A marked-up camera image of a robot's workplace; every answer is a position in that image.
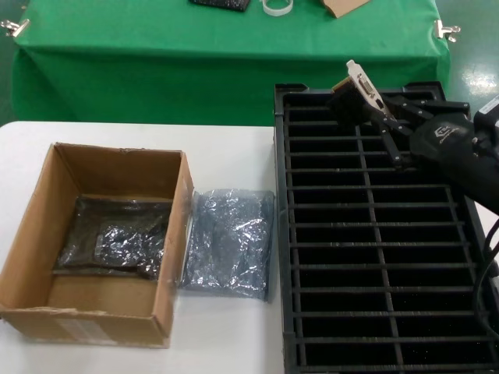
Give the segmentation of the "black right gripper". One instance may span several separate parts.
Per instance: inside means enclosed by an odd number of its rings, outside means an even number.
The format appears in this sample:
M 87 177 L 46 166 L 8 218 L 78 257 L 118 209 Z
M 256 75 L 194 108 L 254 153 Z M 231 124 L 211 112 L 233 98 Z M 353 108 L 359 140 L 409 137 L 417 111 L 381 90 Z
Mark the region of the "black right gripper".
M 467 119 L 470 117 L 468 103 L 410 100 L 401 95 L 382 95 L 381 98 L 397 119 L 430 119 L 413 132 L 395 119 L 370 115 L 371 125 L 380 133 L 395 168 L 405 168 L 409 160 L 402 156 L 393 133 L 409 138 L 411 154 L 423 164 L 437 169 L 470 199 L 498 212 L 498 157 L 479 150 L 479 144 L 473 142 L 479 136 Z

